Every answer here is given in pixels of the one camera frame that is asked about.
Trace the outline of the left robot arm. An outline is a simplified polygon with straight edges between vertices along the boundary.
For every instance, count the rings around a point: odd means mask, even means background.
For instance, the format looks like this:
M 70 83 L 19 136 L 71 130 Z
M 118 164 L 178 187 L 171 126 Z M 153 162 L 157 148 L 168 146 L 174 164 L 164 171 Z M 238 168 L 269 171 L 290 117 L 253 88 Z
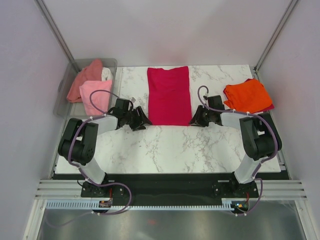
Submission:
M 81 197 L 106 197 L 111 193 L 107 173 L 94 158 L 99 134 L 118 130 L 128 125 L 132 131 L 151 126 L 141 106 L 134 107 L 131 100 L 118 98 L 115 106 L 87 120 L 71 118 L 58 145 L 58 154 L 76 167 L 84 177 Z

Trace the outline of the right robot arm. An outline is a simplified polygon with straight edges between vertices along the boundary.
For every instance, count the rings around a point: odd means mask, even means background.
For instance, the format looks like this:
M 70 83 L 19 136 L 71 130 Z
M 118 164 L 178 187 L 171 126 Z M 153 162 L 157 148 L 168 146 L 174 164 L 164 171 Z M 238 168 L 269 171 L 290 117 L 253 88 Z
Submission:
M 214 195 L 221 198 L 257 197 L 255 178 L 258 170 L 282 148 L 271 115 L 226 110 L 220 95 L 204 96 L 189 124 L 204 128 L 211 123 L 239 130 L 245 152 L 239 167 L 227 181 L 213 183 Z

